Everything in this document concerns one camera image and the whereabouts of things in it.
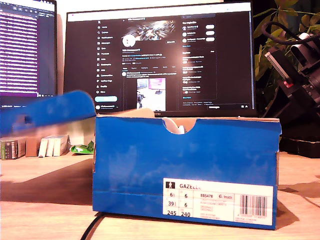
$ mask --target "computer monitor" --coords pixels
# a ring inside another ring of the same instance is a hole
[[[57,94],[57,3],[0,0],[0,110]]]
[[[252,18],[249,1],[68,12],[64,91],[101,114],[254,116]]]

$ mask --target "second monitor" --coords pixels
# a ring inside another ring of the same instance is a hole
[[[70,12],[64,91],[97,113],[254,115],[252,41],[250,2]]]

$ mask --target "desk surface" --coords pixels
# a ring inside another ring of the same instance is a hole
[[[1,161],[1,239],[79,240],[92,210],[92,155]],[[276,230],[107,214],[92,240],[320,240],[320,159],[280,153]]]

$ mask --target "box label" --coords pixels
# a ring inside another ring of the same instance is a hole
[[[273,186],[163,179],[164,215],[272,225]]]

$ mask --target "small box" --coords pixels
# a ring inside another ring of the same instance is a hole
[[[25,156],[37,157],[39,154],[41,137],[28,136],[25,143]]]
[[[97,116],[93,210],[274,230],[279,120],[193,120]]]

